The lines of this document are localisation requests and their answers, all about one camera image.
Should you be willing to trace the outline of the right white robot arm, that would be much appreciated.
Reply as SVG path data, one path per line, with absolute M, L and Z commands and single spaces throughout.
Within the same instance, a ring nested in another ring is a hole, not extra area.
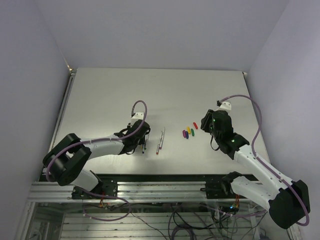
M 298 224 L 302 218 L 305 218 L 306 225 L 309 224 L 308 186 L 302 180 L 293 181 L 260 158 L 249 141 L 234 132 L 227 111 L 209 109 L 201 120 L 200 128 L 211 135 L 218 150 L 250 170 L 259 181 L 255 183 L 239 172 L 231 172 L 221 180 L 220 192 L 224 197 L 240 195 L 253 201 L 268 211 L 271 219 L 282 229 Z

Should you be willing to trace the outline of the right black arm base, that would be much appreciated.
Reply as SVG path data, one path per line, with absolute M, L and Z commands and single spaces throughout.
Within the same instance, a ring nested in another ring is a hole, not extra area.
M 206 194 L 207 199 L 218 199 L 218 198 L 233 198 L 236 194 L 232 190 L 231 183 L 237 177 L 243 175 L 239 172 L 233 171 L 221 178 L 218 182 L 209 181 L 206 182 L 204 187 L 200 188 L 201 192 Z

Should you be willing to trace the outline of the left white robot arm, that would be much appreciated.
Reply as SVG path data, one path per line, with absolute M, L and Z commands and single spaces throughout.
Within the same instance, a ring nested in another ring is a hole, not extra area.
M 108 155 L 129 155 L 145 143 L 150 125 L 137 120 L 106 138 L 82 140 L 75 133 L 66 135 L 42 160 L 46 180 L 60 186 L 73 185 L 96 199 L 106 192 L 106 184 L 91 170 L 85 170 L 87 161 Z

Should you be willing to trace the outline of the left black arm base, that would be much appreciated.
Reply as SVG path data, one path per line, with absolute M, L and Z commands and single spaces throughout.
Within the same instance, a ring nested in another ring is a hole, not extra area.
M 91 191 L 84 191 L 82 188 L 75 186 L 71 193 L 73 200 L 115 200 L 118 194 L 118 183 L 109 177 L 101 175 L 98 184 Z

